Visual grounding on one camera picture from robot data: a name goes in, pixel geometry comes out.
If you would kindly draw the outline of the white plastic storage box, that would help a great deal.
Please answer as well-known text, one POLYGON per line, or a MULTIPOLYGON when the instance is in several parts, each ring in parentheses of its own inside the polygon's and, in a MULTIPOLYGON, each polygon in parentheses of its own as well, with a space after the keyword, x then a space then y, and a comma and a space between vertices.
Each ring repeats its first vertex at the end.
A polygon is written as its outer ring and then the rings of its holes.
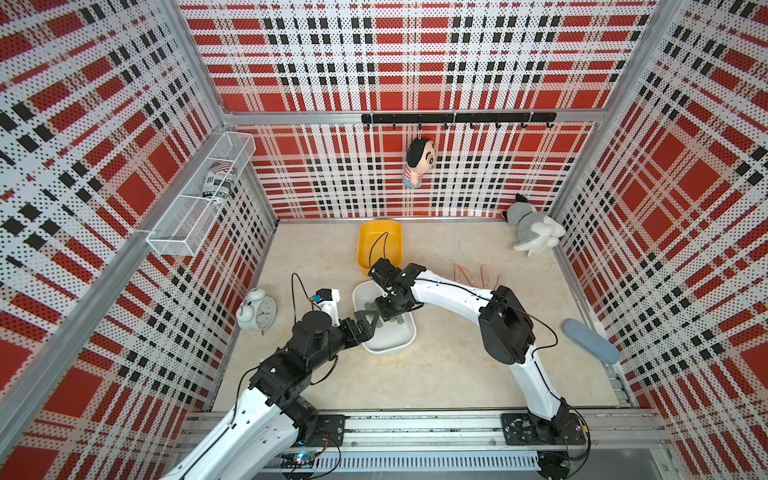
MULTIPOLYGON (((376 298, 382 297, 384 291, 373 281, 357 285, 352 294, 354 310, 371 309, 376 298)), ((413 343, 417 336, 417 327, 410 312, 402 314, 405 323, 389 323, 379 320, 375 335, 363 344, 371 354, 384 355, 402 350, 413 343)))

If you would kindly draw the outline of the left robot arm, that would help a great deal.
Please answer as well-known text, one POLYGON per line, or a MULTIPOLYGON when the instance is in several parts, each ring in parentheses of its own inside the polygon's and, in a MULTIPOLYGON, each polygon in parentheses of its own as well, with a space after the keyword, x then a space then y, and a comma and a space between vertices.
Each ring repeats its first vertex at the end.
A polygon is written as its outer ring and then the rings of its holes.
POLYGON ((252 479, 297 442, 312 439, 318 411, 301 397, 315 370, 338 354, 371 340, 373 310, 357 311, 334 324, 329 314, 306 313, 282 348, 255 369, 232 410, 167 479, 252 479))

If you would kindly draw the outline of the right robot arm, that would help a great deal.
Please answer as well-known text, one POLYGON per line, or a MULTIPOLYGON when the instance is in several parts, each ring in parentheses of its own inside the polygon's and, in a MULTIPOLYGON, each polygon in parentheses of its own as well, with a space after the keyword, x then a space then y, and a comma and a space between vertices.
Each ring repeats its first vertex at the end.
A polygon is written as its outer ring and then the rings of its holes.
POLYGON ((546 374, 538 355, 533 317, 511 289, 464 286, 424 266, 410 263, 400 269, 384 258, 370 268, 368 276, 382 290, 374 305, 384 320, 433 305, 477 324, 485 351, 507 365, 516 379, 536 435, 555 443, 571 438, 567 429, 578 424, 578 416, 546 374))

